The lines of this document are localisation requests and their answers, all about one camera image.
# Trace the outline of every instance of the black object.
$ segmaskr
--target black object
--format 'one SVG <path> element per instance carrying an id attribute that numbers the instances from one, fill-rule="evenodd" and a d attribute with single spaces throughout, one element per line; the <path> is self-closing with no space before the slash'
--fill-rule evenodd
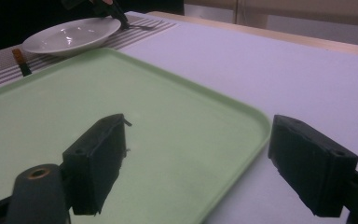
<path id="1" fill-rule="evenodd" d="M 302 202 L 319 217 L 345 205 L 358 223 L 358 157 L 298 119 L 276 115 L 268 157 Z"/>
<path id="2" fill-rule="evenodd" d="M 124 124 L 122 114 L 100 119 L 63 152 L 60 166 L 21 173 L 0 201 L 0 223 L 70 223 L 70 207 L 76 215 L 101 213 L 127 154 Z"/>
<path id="3" fill-rule="evenodd" d="M 124 124 L 122 115 L 100 119 L 63 152 L 62 169 L 70 178 L 68 192 L 75 215 L 101 213 L 126 157 Z"/>
<path id="4" fill-rule="evenodd" d="M 70 10 L 77 5 L 81 4 L 85 0 L 62 0 L 62 5 Z M 114 19 L 118 19 L 121 22 L 121 29 L 128 29 L 130 25 L 128 23 L 128 19 L 124 14 L 124 11 L 118 5 L 116 1 L 113 2 L 112 5 L 106 4 L 103 0 L 93 0 L 94 2 L 94 13 L 99 16 L 110 15 Z"/>

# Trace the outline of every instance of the fork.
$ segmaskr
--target fork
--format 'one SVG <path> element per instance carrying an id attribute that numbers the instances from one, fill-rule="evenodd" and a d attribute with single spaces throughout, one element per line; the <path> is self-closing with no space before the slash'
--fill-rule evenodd
<path id="1" fill-rule="evenodd" d="M 141 30 L 145 30 L 145 31 L 148 31 L 148 30 L 153 30 L 155 29 L 158 25 L 160 25 L 162 23 L 162 21 L 159 21 L 158 23 L 154 24 L 154 25 L 151 25 L 151 26 L 148 26 L 148 25 L 129 25 L 129 28 L 130 29 L 141 29 Z"/>

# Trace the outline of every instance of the wall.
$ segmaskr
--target wall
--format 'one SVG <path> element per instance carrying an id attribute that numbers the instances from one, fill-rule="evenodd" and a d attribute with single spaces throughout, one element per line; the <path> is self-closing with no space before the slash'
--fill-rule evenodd
<path id="1" fill-rule="evenodd" d="M 185 15 L 232 22 L 232 10 L 185 5 Z M 267 29 L 358 45 L 358 26 L 269 16 Z"/>

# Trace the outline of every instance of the dark background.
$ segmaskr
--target dark background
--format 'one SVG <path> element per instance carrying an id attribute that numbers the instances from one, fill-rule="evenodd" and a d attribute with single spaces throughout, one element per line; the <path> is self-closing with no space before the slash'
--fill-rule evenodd
<path id="1" fill-rule="evenodd" d="M 117 0 L 124 11 L 184 13 L 183 0 Z M 29 36 L 51 26 L 90 17 L 93 5 L 84 0 L 66 10 L 61 0 L 1 0 L 0 49 L 21 44 Z"/>

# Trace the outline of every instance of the table edge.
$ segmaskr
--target table edge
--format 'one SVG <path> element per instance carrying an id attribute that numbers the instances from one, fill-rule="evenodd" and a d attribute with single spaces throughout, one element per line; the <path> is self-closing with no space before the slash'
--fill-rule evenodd
<path id="1" fill-rule="evenodd" d="M 186 21 L 186 22 L 191 22 L 200 25 L 212 26 L 220 29 L 242 32 L 250 35 L 259 35 L 267 38 L 282 40 L 282 41 L 296 43 L 305 46 L 311 46 L 319 49 L 327 49 L 327 50 L 358 55 L 358 45 L 353 45 L 353 44 L 341 43 L 337 41 L 325 40 L 325 39 L 303 36 L 303 35 L 292 35 L 292 34 L 287 34 L 277 31 L 264 30 L 264 29 L 231 24 L 221 21 L 210 21 L 201 18 L 175 15 L 175 14 L 170 14 L 160 11 L 152 11 L 147 14 L 151 16 L 170 19 L 170 20 Z"/>

